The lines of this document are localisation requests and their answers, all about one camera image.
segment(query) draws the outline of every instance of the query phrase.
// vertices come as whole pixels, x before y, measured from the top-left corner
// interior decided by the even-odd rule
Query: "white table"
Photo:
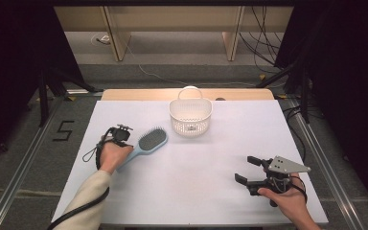
[[[115,172],[106,199],[103,224],[120,226],[268,226],[289,223],[262,196],[251,196],[234,174],[263,180],[262,167],[248,155],[269,159],[281,155],[302,164],[277,101],[213,102],[210,129],[196,139],[176,134],[169,102],[97,102],[80,151],[55,212],[58,218],[80,184],[96,170],[82,161],[110,127],[132,127],[128,142],[137,143],[153,127],[163,127],[169,141],[149,156],[139,156]],[[328,220],[310,178],[308,208],[315,222]]]

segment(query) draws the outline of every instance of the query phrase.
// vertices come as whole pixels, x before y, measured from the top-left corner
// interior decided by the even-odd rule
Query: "blue hairbrush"
[[[131,152],[125,162],[118,167],[117,171],[119,171],[124,165],[126,165],[129,161],[139,155],[149,155],[162,147],[167,142],[167,133],[162,127],[155,127],[145,133],[139,141],[137,145],[134,147],[133,152]]]

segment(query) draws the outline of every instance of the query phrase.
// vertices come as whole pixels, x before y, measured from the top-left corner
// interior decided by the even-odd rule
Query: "white plastic basket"
[[[186,90],[196,90],[199,98],[181,99]],[[170,102],[170,117],[174,131],[185,137],[197,137],[208,130],[212,114],[212,103],[204,99],[202,92],[194,87],[184,87],[176,100]]]

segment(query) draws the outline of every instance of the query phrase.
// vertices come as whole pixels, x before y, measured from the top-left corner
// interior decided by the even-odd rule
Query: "hand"
[[[292,173],[291,176],[299,177],[298,173]],[[304,189],[298,178],[291,179],[294,185]],[[306,206],[306,199],[300,191],[290,188],[283,194],[276,194],[270,189],[261,188],[258,190],[258,193],[276,202],[282,213],[289,218],[299,230],[320,229],[312,220]]]
[[[120,147],[113,142],[105,143],[101,153],[100,170],[113,174],[132,151],[132,146]]]

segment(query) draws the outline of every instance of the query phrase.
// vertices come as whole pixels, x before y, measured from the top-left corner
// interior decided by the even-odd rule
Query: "sleeve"
[[[64,214],[101,196],[109,187],[110,178],[110,174],[105,171],[97,171],[89,176],[80,186],[76,196],[68,204]],[[104,201],[65,220],[55,229],[98,229],[101,224],[103,210]]]

